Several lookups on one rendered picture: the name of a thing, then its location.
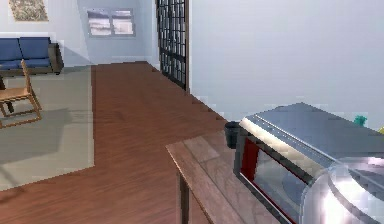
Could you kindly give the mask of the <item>brown wooden table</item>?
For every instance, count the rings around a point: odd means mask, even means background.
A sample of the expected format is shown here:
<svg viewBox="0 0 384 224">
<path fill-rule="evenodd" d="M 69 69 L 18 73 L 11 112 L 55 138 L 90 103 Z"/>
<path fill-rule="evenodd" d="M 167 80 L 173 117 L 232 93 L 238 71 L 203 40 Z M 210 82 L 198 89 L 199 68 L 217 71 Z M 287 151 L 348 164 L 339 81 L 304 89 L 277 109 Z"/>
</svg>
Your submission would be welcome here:
<svg viewBox="0 0 384 224">
<path fill-rule="evenodd" d="M 179 176 L 180 224 L 188 217 L 194 197 L 210 224 L 280 224 L 235 176 L 235 151 L 222 131 L 186 139 L 166 147 Z"/>
</svg>

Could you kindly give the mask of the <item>shiny metal pot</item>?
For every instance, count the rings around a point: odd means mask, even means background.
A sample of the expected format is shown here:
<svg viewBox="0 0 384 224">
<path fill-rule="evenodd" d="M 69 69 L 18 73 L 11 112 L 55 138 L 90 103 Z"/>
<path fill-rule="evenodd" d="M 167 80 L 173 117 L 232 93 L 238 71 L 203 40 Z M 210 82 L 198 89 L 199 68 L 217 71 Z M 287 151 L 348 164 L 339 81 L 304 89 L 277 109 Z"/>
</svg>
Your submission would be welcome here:
<svg viewBox="0 0 384 224">
<path fill-rule="evenodd" d="M 305 188 L 299 224 L 384 224 L 384 158 L 347 157 Z"/>
</svg>

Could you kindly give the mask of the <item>black bin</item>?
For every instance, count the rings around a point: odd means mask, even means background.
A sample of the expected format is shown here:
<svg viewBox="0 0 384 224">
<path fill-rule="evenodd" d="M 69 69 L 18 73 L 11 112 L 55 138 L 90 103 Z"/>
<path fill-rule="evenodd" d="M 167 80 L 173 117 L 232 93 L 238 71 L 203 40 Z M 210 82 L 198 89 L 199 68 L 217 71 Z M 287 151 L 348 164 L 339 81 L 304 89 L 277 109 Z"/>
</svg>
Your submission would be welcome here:
<svg viewBox="0 0 384 224">
<path fill-rule="evenodd" d="M 224 126 L 227 146 L 231 149 L 236 148 L 237 136 L 240 130 L 239 123 L 236 121 L 227 122 Z"/>
</svg>

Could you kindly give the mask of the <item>silver microwave oven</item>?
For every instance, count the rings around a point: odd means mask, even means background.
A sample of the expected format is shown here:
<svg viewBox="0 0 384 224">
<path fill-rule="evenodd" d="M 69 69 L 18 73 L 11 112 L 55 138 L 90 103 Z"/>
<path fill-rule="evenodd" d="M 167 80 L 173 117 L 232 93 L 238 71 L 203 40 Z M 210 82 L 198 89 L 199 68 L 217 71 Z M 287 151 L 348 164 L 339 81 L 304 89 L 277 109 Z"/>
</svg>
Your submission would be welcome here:
<svg viewBox="0 0 384 224">
<path fill-rule="evenodd" d="M 347 157 L 384 158 L 384 134 L 296 103 L 240 121 L 234 174 L 280 224 L 299 224 L 305 188 Z"/>
</svg>

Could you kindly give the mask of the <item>framed wall picture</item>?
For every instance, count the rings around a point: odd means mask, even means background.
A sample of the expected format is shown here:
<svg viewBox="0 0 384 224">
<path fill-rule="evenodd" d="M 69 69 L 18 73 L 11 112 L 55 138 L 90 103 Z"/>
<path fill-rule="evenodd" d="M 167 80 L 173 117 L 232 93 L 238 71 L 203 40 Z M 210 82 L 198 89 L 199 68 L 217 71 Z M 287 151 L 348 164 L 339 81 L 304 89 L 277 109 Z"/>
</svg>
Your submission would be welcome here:
<svg viewBox="0 0 384 224">
<path fill-rule="evenodd" d="M 8 0 L 17 22 L 47 22 L 48 15 L 43 0 Z"/>
</svg>

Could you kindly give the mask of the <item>wooden chair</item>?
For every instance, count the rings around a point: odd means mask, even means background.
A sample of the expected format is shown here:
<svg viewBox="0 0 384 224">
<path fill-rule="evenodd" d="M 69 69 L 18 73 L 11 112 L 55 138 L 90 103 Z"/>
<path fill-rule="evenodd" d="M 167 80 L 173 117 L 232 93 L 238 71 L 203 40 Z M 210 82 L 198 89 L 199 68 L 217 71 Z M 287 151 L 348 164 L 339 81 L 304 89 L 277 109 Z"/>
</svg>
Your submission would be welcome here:
<svg viewBox="0 0 384 224">
<path fill-rule="evenodd" d="M 23 120 L 23 121 L 17 121 L 15 123 L 10 123 L 10 124 L 4 124 L 0 120 L 0 129 L 32 123 L 42 119 L 42 116 L 40 113 L 40 111 L 42 110 L 42 107 L 33 90 L 31 79 L 30 79 L 30 69 L 27 67 L 24 59 L 21 60 L 21 66 L 22 66 L 23 75 L 25 77 L 25 86 L 20 88 L 10 88 L 10 89 L 0 90 L 0 112 L 5 118 L 14 117 L 18 115 L 26 115 L 29 113 L 35 113 L 36 117 L 32 119 Z M 22 101 L 22 100 L 28 100 L 30 104 L 33 106 L 33 108 L 31 110 L 12 113 L 12 114 L 6 113 L 4 108 L 5 104 L 16 102 L 16 101 Z"/>
</svg>

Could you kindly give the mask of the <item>blue cushioned sofa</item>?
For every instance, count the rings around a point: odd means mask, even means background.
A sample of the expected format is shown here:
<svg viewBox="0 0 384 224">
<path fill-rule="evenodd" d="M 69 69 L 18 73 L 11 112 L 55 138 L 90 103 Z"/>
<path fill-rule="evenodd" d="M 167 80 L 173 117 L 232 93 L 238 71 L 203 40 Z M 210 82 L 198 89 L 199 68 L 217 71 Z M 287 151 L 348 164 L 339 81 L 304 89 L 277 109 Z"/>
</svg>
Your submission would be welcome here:
<svg viewBox="0 0 384 224">
<path fill-rule="evenodd" d="M 49 37 L 0 38 L 0 76 L 22 75 L 21 60 L 32 74 L 60 74 L 64 67 L 60 47 Z"/>
</svg>

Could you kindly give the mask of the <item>grey floor rug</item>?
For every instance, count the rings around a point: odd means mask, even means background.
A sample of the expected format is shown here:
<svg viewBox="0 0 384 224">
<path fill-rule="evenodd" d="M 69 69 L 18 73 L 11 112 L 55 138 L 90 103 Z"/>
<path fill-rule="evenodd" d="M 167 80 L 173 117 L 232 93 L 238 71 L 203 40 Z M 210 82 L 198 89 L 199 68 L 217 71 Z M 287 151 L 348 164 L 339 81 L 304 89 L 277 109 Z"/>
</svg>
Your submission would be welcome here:
<svg viewBox="0 0 384 224">
<path fill-rule="evenodd" d="M 0 191 L 94 165 L 91 69 L 36 75 L 42 119 L 0 129 Z"/>
</svg>

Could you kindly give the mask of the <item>grey framed window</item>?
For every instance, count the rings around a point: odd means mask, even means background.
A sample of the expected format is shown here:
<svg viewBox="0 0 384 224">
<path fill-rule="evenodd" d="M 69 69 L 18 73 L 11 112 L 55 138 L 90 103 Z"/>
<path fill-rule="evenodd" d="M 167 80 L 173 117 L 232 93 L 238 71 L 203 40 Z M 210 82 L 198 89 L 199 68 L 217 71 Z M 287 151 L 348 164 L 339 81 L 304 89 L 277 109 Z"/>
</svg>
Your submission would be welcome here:
<svg viewBox="0 0 384 224">
<path fill-rule="evenodd" d="M 90 36 L 135 35 L 132 9 L 88 9 L 86 15 Z"/>
</svg>

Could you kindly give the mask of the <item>black lattice door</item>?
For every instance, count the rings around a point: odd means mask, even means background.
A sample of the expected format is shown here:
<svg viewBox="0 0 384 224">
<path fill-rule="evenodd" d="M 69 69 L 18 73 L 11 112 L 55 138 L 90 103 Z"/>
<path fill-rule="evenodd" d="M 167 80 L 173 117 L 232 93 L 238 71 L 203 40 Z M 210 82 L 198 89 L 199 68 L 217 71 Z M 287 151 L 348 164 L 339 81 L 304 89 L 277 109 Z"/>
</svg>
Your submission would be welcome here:
<svg viewBox="0 0 384 224">
<path fill-rule="evenodd" d="M 160 71 L 189 91 L 189 0 L 155 0 Z"/>
</svg>

